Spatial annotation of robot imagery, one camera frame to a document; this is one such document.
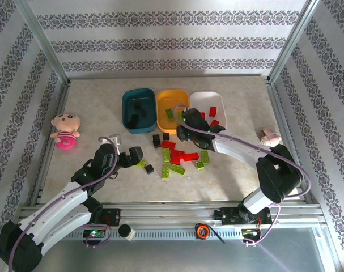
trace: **marble surface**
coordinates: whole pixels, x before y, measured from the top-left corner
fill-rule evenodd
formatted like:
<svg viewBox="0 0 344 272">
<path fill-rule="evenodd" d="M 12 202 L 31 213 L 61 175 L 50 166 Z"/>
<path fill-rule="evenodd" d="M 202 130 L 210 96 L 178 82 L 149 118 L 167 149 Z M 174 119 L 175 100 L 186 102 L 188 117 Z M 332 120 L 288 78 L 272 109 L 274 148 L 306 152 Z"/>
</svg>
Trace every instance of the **marble surface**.
<svg viewBox="0 0 344 272">
<path fill-rule="evenodd" d="M 158 93 L 164 89 L 182 88 L 188 94 L 215 91 L 221 94 L 226 111 L 229 133 L 252 143 L 259 143 L 260 130 L 270 126 L 278 130 L 273 109 L 262 77 L 205 77 L 205 78 L 134 78 L 73 80 L 65 113 L 81 118 L 77 146 L 70 151 L 53 151 L 41 202 L 54 197 L 70 180 L 76 170 L 94 157 L 99 136 L 121 134 L 121 151 L 141 146 L 144 159 L 152 164 L 154 173 L 143 168 L 119 170 L 115 180 L 94 194 L 100 202 L 124 201 L 239 201 L 258 187 L 257 173 L 234 158 L 209 151 L 211 164 L 197 171 L 194 163 L 182 161 L 184 176 L 171 172 L 163 180 L 162 149 L 154 149 L 152 135 L 161 132 L 130 134 L 122 125 L 122 96 L 131 89 L 150 88 Z M 175 135 L 176 148 L 199 152 L 192 142 L 180 142 Z"/>
</svg>

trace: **patterned wallpaper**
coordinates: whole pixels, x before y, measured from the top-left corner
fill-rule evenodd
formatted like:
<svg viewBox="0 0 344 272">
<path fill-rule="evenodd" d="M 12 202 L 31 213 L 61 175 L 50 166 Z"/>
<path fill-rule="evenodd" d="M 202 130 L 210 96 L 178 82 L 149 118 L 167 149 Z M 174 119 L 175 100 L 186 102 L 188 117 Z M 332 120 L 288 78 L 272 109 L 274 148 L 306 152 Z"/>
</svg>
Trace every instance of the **patterned wallpaper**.
<svg viewBox="0 0 344 272">
<path fill-rule="evenodd" d="M 268 75 L 304 3 L 29 1 L 70 78 Z"/>
<path fill-rule="evenodd" d="M 63 89 L 13 1 L 0 0 L 0 230 L 35 184 Z"/>
<path fill-rule="evenodd" d="M 319 4 L 275 87 L 344 268 L 344 0 Z"/>
</svg>

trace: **small pink toy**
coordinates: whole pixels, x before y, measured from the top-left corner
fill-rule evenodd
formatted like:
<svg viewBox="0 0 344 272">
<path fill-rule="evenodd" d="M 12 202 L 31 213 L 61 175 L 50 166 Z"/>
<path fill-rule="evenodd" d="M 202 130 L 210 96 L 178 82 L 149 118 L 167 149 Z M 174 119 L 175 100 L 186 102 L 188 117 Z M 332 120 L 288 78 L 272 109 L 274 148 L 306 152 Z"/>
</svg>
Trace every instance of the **small pink toy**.
<svg viewBox="0 0 344 272">
<path fill-rule="evenodd" d="M 276 146 L 282 139 L 281 136 L 270 127 L 267 127 L 262 131 L 265 136 L 262 137 L 260 141 L 264 146 Z"/>
<path fill-rule="evenodd" d="M 52 119 L 51 124 L 58 130 L 51 134 L 51 138 L 59 149 L 69 150 L 76 145 L 76 137 L 80 137 L 77 130 L 81 124 L 78 116 L 64 113 Z"/>
</svg>

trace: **lego brick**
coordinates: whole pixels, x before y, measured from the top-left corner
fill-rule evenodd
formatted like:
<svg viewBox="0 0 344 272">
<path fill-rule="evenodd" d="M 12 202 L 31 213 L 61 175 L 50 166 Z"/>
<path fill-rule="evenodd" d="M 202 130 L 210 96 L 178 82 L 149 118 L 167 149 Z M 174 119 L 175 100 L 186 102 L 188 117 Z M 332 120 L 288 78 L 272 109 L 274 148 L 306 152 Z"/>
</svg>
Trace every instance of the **lego brick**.
<svg viewBox="0 0 344 272">
<path fill-rule="evenodd" d="M 208 157 L 208 151 L 207 150 L 203 150 L 201 151 L 201 161 L 203 162 L 203 164 L 210 164 L 210 158 Z"/>
<path fill-rule="evenodd" d="M 218 124 L 219 124 L 219 121 L 213 120 L 213 121 L 211 122 L 210 127 L 213 127 L 213 126 L 218 125 Z"/>
<path fill-rule="evenodd" d="M 139 122 L 139 116 L 137 114 L 133 114 L 127 126 L 129 129 L 135 129 L 137 127 L 138 122 Z"/>
<path fill-rule="evenodd" d="M 181 158 L 178 156 L 171 156 L 171 164 L 181 164 Z"/>
<path fill-rule="evenodd" d="M 201 162 L 201 161 L 198 161 L 198 162 L 196 162 L 196 167 L 197 167 L 197 170 L 202 170 L 202 169 L 204 169 L 204 165 L 203 165 L 203 162 Z"/>
<path fill-rule="evenodd" d="M 171 150 L 171 156 L 178 156 L 181 160 L 183 160 L 184 159 L 184 151 L 172 149 Z"/>
<path fill-rule="evenodd" d="M 141 160 L 138 164 L 137 164 L 137 167 L 141 167 L 141 168 L 144 168 L 147 164 L 147 161 L 146 160 Z"/>
<path fill-rule="evenodd" d="M 173 112 L 172 112 L 172 109 L 166 109 L 165 110 L 166 114 L 167 114 L 167 117 L 169 120 L 173 120 Z"/>
<path fill-rule="evenodd" d="M 153 140 L 154 148 L 160 147 L 160 140 Z"/>
<path fill-rule="evenodd" d="M 176 143 L 168 140 L 163 140 L 161 146 L 162 148 L 174 149 L 176 147 Z"/>
<path fill-rule="evenodd" d="M 134 102 L 134 109 L 141 109 L 141 108 L 142 108 L 142 103 Z"/>
<path fill-rule="evenodd" d="M 177 117 L 180 121 L 184 122 L 183 116 L 182 116 L 182 112 L 178 112 Z"/>
<path fill-rule="evenodd" d="M 163 148 L 163 161 L 169 163 L 171 161 L 171 154 L 168 148 Z"/>
<path fill-rule="evenodd" d="M 169 140 L 169 139 L 170 139 L 169 133 L 163 133 L 163 140 Z"/>
<path fill-rule="evenodd" d="M 215 117 L 217 113 L 217 108 L 216 107 L 211 107 L 210 108 L 210 116 Z"/>
<path fill-rule="evenodd" d="M 147 111 L 145 109 L 141 110 L 142 117 L 147 117 Z"/>
<path fill-rule="evenodd" d="M 190 153 L 190 154 L 184 154 L 184 160 L 186 162 L 189 162 L 191 160 L 198 160 L 199 154 L 198 153 Z"/>
<path fill-rule="evenodd" d="M 166 164 L 162 166 L 162 178 L 165 180 L 169 178 L 169 166 Z"/>
<path fill-rule="evenodd" d="M 148 175 L 154 172 L 154 168 L 151 166 L 151 164 L 145 166 L 145 170 L 147 171 Z"/>
<path fill-rule="evenodd" d="M 175 164 L 172 165 L 171 170 L 173 172 L 176 172 L 177 174 L 182 175 L 182 176 L 184 175 L 184 172 L 185 172 L 185 168 L 183 168 L 179 165 L 175 165 Z"/>
</svg>

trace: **stuffed toy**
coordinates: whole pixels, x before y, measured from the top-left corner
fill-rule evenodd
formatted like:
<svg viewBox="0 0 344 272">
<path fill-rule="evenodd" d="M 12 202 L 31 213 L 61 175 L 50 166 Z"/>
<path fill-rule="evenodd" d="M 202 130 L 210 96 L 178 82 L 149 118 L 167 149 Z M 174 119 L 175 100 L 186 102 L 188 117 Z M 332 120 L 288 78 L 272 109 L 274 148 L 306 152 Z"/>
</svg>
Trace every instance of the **stuffed toy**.
<svg viewBox="0 0 344 272">
<path fill-rule="evenodd" d="M 59 149 L 69 150 L 75 147 L 76 137 L 80 137 L 77 130 L 81 120 L 78 116 L 64 113 L 52 119 L 51 124 L 58 130 L 58 132 L 51 134 L 51 138 L 54 139 Z"/>
</svg>

